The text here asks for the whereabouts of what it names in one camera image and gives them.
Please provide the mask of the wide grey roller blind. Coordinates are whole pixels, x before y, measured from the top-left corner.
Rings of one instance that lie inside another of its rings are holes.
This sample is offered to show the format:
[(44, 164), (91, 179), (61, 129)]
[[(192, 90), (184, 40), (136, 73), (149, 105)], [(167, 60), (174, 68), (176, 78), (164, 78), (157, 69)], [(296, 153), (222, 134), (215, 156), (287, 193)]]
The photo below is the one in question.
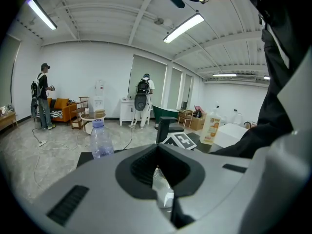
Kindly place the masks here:
[(161, 106), (166, 68), (167, 66), (160, 62), (134, 55), (130, 74), (128, 97), (135, 97), (137, 84), (141, 78), (143, 78), (144, 74), (149, 74), (150, 79), (155, 85), (155, 89), (151, 95), (151, 102), (155, 106)]

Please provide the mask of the round ceiling fixture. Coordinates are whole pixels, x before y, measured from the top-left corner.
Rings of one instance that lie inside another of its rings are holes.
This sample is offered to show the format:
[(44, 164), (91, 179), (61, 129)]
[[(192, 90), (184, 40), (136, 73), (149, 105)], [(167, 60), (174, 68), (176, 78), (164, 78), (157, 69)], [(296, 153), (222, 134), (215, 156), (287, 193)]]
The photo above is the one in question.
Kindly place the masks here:
[(174, 29), (174, 24), (170, 19), (163, 19), (163, 18), (157, 17), (154, 19), (154, 24), (163, 26), (168, 29)]

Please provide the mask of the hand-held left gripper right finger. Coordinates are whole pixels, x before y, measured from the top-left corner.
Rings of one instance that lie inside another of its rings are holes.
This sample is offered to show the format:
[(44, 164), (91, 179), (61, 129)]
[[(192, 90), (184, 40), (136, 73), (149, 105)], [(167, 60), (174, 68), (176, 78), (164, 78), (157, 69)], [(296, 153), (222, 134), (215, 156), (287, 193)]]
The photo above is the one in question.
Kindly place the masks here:
[(160, 144), (158, 165), (173, 190), (170, 219), (157, 234), (239, 234), (247, 200), (235, 190), (244, 174), (224, 168), (247, 168), (250, 161), (188, 151)]

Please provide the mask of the green bathtub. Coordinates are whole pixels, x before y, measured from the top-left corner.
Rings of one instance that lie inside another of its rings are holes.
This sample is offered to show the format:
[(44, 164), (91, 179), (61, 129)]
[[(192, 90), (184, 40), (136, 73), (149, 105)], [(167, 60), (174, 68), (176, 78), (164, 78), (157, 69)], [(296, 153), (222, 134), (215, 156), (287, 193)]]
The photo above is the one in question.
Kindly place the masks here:
[(174, 117), (178, 118), (178, 110), (167, 109), (153, 105), (153, 112), (155, 116), (155, 123), (158, 124), (160, 117)]

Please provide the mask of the person's right forearm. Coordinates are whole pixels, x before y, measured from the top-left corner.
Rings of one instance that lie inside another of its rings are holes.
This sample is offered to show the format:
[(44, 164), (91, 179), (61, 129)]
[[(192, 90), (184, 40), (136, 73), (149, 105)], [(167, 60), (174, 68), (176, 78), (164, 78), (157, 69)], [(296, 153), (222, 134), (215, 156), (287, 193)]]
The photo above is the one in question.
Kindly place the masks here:
[(248, 130), (236, 144), (211, 152), (211, 154), (251, 159), (259, 148), (270, 146), (277, 138), (292, 130), (291, 125), (259, 124)]

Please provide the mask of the orange sofa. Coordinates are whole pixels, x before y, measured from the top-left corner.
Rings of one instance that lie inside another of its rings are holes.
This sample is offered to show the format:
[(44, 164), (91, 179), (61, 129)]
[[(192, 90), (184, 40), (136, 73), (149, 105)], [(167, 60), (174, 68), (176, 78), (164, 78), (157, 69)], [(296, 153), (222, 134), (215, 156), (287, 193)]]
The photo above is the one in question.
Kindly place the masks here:
[[(57, 99), (38, 99), (38, 111), (40, 112), (40, 124), (41, 126), (47, 127), (49, 123), (52, 122), (65, 122), (68, 123), (71, 119), (69, 113), (69, 99), (68, 98), (57, 98)], [(63, 111), (63, 119), (50, 118), (50, 111), (62, 110)]]

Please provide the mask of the wooden stool frame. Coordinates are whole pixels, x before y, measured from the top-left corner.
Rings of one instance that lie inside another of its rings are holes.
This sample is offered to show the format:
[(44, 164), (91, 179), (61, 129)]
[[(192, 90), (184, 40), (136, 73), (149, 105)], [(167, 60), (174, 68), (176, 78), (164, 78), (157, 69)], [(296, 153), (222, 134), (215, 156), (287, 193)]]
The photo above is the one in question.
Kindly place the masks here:
[(183, 128), (185, 128), (186, 125), (188, 125), (188, 128), (190, 128), (193, 118), (193, 111), (191, 110), (179, 110), (178, 111), (178, 123), (183, 124)]

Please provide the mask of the black white striped blanket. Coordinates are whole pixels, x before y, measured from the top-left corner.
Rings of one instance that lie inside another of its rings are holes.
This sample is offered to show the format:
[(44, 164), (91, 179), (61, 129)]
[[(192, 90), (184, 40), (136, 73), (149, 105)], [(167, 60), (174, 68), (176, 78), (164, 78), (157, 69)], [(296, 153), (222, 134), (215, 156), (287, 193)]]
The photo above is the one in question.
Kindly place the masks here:
[(63, 111), (62, 110), (56, 110), (56, 111), (50, 111), (50, 118), (51, 119), (56, 119), (56, 118), (60, 118), (63, 119)]

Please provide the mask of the brown wooden shelf rack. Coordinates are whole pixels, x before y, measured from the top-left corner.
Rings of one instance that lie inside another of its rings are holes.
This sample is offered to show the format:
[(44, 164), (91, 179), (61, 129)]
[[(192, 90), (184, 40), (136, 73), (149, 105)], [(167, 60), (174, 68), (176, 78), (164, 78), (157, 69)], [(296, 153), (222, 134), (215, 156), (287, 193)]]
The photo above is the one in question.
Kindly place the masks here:
[(81, 115), (88, 109), (89, 97), (78, 97), (78, 101), (69, 101), (70, 123), (72, 129), (81, 130), (84, 126)]

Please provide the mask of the white vanity cabinet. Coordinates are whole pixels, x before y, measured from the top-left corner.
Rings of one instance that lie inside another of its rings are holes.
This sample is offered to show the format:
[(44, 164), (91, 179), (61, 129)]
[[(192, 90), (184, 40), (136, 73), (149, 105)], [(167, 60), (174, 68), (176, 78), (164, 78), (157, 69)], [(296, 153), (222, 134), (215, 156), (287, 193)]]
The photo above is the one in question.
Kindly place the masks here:
[(143, 111), (137, 111), (135, 109), (135, 100), (134, 99), (121, 99), (120, 100), (120, 116), (119, 124), (122, 125), (123, 121), (132, 122), (136, 117), (137, 121), (143, 120)]

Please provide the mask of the narrow grey roller blind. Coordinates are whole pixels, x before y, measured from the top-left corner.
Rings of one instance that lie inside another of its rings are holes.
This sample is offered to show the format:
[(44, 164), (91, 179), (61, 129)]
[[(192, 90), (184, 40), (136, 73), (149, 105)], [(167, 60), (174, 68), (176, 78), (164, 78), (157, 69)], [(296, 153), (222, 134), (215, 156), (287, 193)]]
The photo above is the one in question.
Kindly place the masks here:
[(182, 104), (187, 104), (189, 100), (189, 94), (191, 89), (192, 77), (189, 75), (185, 76), (185, 83), (183, 88), (183, 97), (182, 97)]
[(181, 84), (181, 76), (182, 72), (178, 69), (172, 69), (172, 76), (170, 81), (170, 89), (169, 89), (169, 96), (168, 96), (168, 103), (167, 108), (169, 109), (176, 109), (177, 102), (179, 97), (179, 90)]

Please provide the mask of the person's black jacket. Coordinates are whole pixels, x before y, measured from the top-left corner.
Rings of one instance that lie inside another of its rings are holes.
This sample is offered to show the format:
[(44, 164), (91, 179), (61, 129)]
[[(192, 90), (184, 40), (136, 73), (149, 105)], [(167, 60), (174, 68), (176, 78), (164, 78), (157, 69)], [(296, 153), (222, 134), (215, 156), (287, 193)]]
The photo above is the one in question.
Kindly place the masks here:
[(257, 125), (291, 125), (277, 98), (312, 46), (308, 12), (312, 0), (250, 0), (262, 22), (262, 41), (270, 76)]

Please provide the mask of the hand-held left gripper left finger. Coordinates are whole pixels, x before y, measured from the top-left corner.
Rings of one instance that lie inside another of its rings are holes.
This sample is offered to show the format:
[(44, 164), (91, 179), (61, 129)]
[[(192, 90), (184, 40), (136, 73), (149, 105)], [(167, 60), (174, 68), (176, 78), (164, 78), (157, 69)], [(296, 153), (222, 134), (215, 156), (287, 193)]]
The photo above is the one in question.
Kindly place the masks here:
[(152, 145), (94, 159), (55, 182), (34, 206), (53, 224), (74, 234), (172, 234), (175, 226), (157, 199), (139, 199), (116, 179), (119, 163)]

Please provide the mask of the clear bottle purple cap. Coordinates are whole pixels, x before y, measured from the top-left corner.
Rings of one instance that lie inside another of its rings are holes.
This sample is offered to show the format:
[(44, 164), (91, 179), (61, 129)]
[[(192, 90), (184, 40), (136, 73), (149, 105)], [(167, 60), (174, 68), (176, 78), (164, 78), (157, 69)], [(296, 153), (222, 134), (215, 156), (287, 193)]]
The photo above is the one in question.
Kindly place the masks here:
[(90, 150), (94, 159), (114, 154), (113, 143), (103, 119), (92, 122), (90, 134)]

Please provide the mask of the large white box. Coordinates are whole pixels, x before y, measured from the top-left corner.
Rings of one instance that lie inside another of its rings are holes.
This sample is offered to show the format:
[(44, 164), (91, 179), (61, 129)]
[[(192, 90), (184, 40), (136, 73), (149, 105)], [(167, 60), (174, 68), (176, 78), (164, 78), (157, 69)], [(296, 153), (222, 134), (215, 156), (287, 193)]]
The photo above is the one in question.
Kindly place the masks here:
[(226, 148), (231, 145), (236, 144), (248, 129), (238, 126), (236, 124), (228, 123), (218, 128), (215, 138), (214, 144)]

